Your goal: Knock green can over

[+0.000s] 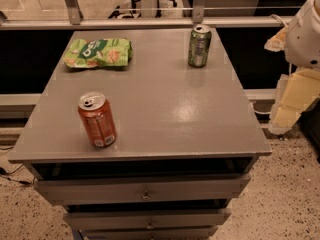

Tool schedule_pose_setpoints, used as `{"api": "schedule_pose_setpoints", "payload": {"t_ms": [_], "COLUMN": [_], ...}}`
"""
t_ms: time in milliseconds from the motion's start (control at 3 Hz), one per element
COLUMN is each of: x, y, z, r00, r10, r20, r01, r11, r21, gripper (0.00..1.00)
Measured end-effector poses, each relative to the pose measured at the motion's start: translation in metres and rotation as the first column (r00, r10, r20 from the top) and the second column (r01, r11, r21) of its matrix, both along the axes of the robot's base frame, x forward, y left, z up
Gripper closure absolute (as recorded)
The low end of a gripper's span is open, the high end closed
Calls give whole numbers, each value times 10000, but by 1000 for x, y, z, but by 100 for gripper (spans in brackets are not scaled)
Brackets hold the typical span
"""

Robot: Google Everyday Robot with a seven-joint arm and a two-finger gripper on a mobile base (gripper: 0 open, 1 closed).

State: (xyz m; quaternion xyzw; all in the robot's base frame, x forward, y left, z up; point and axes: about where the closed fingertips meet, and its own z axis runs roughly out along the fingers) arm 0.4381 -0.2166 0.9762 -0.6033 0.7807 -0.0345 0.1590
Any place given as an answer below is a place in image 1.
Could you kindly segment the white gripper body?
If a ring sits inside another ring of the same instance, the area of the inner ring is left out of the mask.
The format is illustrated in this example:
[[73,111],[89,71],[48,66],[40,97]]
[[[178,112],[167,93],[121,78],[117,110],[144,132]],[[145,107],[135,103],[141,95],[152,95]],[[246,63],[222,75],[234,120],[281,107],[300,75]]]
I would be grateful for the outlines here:
[[320,67],[320,0],[307,0],[289,23],[285,58],[298,67]]

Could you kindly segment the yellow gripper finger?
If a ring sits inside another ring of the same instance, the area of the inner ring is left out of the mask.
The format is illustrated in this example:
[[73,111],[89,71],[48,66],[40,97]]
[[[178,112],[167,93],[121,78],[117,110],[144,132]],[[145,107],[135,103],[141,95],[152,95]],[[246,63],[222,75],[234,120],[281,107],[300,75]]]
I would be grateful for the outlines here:
[[267,40],[264,48],[272,52],[283,51],[285,49],[287,31],[288,27],[283,27],[273,37]]
[[290,76],[282,75],[277,83],[268,130],[276,135],[283,135],[291,130],[319,95],[319,69],[298,67]]

